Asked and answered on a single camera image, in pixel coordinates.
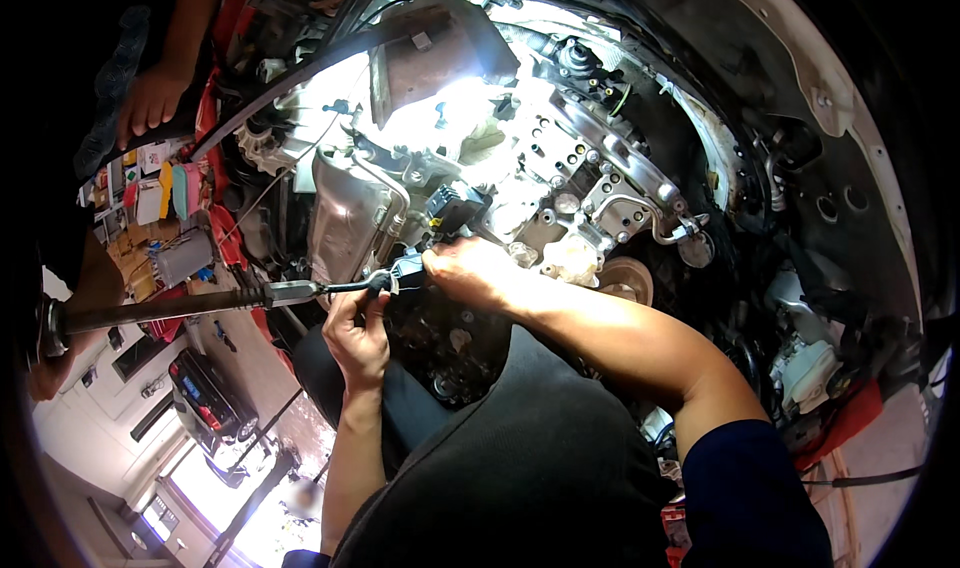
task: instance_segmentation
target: bolt hole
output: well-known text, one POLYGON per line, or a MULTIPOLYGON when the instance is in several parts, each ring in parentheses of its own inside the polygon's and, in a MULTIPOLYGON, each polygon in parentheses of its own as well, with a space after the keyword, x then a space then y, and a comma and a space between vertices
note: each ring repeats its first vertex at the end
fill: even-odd
POLYGON ((837 222, 837 206, 834 205, 830 199, 823 197, 822 195, 817 197, 817 209, 820 210, 820 216, 830 223, 835 225, 837 222))
POLYGON ((867 195, 857 187, 846 187, 846 189, 843 190, 843 197, 846 200, 846 205, 848 205, 851 210, 856 210, 857 212, 863 212, 870 205, 870 200, 867 199, 867 195))

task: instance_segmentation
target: rubber hose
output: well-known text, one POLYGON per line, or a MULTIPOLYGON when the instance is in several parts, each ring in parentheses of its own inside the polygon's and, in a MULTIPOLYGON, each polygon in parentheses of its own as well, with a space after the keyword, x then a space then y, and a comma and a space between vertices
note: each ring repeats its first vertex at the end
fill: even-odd
POLYGON ((530 49, 543 56, 549 56, 545 50, 556 45, 550 35, 543 34, 533 28, 518 26, 507 22, 494 22, 493 25, 500 32, 504 39, 510 38, 513 41, 519 41, 527 45, 530 49))

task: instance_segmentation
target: garage floor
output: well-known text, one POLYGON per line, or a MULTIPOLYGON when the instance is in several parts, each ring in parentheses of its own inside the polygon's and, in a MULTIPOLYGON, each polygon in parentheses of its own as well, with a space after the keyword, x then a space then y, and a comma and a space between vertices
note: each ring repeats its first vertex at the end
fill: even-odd
MULTIPOLYGON (((234 275, 216 267, 217 285, 191 286, 195 294, 237 288, 234 275)), ((297 379, 278 358, 275 347, 260 333, 249 311, 223 311, 201 317, 200 339, 206 355, 232 378, 247 397, 265 425, 300 388, 297 379), (226 336, 237 348, 234 353, 217 338, 219 321, 226 336)), ((314 475, 327 461, 336 432, 330 428, 316 406, 301 394, 273 427, 275 434, 300 454, 303 476, 314 475)))

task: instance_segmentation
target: window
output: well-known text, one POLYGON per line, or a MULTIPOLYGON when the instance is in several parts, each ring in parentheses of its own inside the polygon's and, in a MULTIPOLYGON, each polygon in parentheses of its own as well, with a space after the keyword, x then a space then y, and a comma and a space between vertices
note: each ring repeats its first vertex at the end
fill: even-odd
POLYGON ((180 518, 157 495, 153 495, 150 504, 143 510, 143 519, 147 521, 156 536, 163 541, 170 538, 170 534, 180 524, 180 518))
POLYGON ((143 420, 133 427, 133 430, 129 432, 129 435, 137 443, 143 439, 143 436, 147 434, 147 431, 154 428, 154 425, 157 424, 167 412, 172 411, 174 407, 174 392, 170 391, 163 396, 163 399, 158 401, 153 408, 147 412, 147 415, 143 416, 143 420))
POLYGON ((150 334, 144 334, 123 352, 123 355, 114 359, 113 367, 120 375, 120 379, 126 383, 169 345, 170 343, 163 339, 154 340, 150 334))

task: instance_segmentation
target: person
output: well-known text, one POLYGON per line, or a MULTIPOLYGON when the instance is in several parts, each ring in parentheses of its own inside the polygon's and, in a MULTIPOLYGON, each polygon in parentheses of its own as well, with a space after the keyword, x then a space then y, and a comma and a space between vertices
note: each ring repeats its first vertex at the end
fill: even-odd
MULTIPOLYGON (((13 190, 38 196, 43 209, 15 233, 19 257, 35 257, 72 292, 70 310, 119 305, 124 283, 92 230, 92 208, 77 204, 78 190, 107 161, 127 146, 166 138, 158 127, 175 114, 186 130, 193 119, 209 67, 201 47, 217 0, 96 0, 71 16, 70 30, 84 36, 57 41, 57 58, 36 68, 42 82, 25 118, 33 126, 42 162, 20 170, 13 190)), ((52 6, 72 8, 76 0, 52 6)), ((31 26, 34 41, 64 29, 63 15, 48 12, 31 26), (45 24, 44 19, 56 24, 45 24)), ((170 131, 180 128, 172 125, 170 131)), ((34 280, 32 274, 27 279, 34 280)), ((30 312, 38 291, 24 290, 14 303, 30 312)), ((105 331, 78 334, 58 358, 42 358, 30 367, 27 391, 34 401, 53 399, 77 357, 105 331)), ((36 333, 18 336, 22 345, 36 333)))
POLYGON ((450 298, 515 321, 503 372, 451 414, 390 360, 389 295, 366 306, 363 291, 337 295, 294 350, 337 437, 319 553, 290 551, 285 568, 666 565, 660 511, 675 484, 618 398, 531 332, 673 417, 692 541, 684 566, 833 566, 785 444, 701 334, 521 269, 484 239, 438 244, 422 259, 450 298))

